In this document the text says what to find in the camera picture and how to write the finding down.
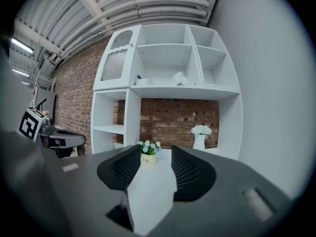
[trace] small potted plant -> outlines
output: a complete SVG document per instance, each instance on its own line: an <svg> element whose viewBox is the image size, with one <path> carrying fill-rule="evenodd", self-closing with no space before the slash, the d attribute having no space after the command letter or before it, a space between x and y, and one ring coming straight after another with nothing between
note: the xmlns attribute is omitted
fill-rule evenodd
<svg viewBox="0 0 316 237"><path fill-rule="evenodd" d="M141 151L140 151L141 164L148 164L148 165L156 164L157 163L156 153L158 153L161 150L160 142L156 141L156 139L153 139L152 142L147 140L145 141L145 143L140 141L138 142L138 144L141 145Z"/></svg>
<svg viewBox="0 0 316 237"><path fill-rule="evenodd" d="M206 125L196 125L191 129L195 136L193 148L198 150L205 150L205 136L212 134L212 129Z"/></svg>

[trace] flower pot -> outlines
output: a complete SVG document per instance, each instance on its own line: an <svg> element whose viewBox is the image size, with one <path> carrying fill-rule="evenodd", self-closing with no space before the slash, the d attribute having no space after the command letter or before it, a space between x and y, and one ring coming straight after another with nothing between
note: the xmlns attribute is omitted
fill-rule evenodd
<svg viewBox="0 0 316 237"><path fill-rule="evenodd" d="M154 155L146 155L141 153L140 154L140 163L147 164L147 165L155 165L157 163L157 156Z"/></svg>
<svg viewBox="0 0 316 237"><path fill-rule="evenodd" d="M205 134L195 134L195 140L193 144L193 148L197 150L204 151L205 150Z"/></svg>

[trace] small object on shelf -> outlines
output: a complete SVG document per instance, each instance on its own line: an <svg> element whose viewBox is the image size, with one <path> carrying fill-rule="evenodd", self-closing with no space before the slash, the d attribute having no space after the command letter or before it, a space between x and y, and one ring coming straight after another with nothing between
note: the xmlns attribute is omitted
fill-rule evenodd
<svg viewBox="0 0 316 237"><path fill-rule="evenodd" d="M49 111L43 111L42 113L46 116L46 118L49 118Z"/></svg>
<svg viewBox="0 0 316 237"><path fill-rule="evenodd" d="M182 72L178 72L172 77L171 83L176 85L187 85L189 80L183 75Z"/></svg>
<svg viewBox="0 0 316 237"><path fill-rule="evenodd" d="M147 140L145 143L139 141L137 144L141 145L141 164L155 165L157 163L156 153L161 150L160 142L156 141L156 139L153 139L152 142L149 140Z"/></svg>
<svg viewBox="0 0 316 237"><path fill-rule="evenodd" d="M143 79L138 79L136 81L137 86L146 86L146 85L152 85L152 80L150 78L143 78Z"/></svg>
<svg viewBox="0 0 316 237"><path fill-rule="evenodd" d="M205 150L205 136L212 134L212 129L206 125L196 125L191 129L195 136L193 148L197 150Z"/></svg>

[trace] cabinet door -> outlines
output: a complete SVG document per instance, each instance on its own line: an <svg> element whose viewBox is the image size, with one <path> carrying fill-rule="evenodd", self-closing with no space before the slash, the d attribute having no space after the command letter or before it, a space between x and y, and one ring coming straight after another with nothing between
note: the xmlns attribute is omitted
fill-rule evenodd
<svg viewBox="0 0 316 237"><path fill-rule="evenodd" d="M128 87L140 29L138 25L113 33L99 64L94 91Z"/></svg>

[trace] fluorescent light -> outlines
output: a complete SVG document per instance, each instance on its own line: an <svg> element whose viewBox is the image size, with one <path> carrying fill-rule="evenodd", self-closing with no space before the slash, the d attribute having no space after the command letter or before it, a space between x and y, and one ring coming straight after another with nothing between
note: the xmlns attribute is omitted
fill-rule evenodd
<svg viewBox="0 0 316 237"><path fill-rule="evenodd" d="M30 77L30 75L29 75L29 74L26 74L26 73L20 72L20 71L15 70L15 69L12 69L12 70L13 70L14 72L16 72L16 73L19 73L19 74L23 75L23 76Z"/></svg>
<svg viewBox="0 0 316 237"><path fill-rule="evenodd" d="M17 46L23 48L25 51L28 51L29 53L33 53L33 50L32 50L32 49L30 49L28 46L26 46L25 44L21 43L20 41L18 41L18 40L16 40L16 39L12 38L12 39L11 39L11 42L12 42L13 44L16 44Z"/></svg>

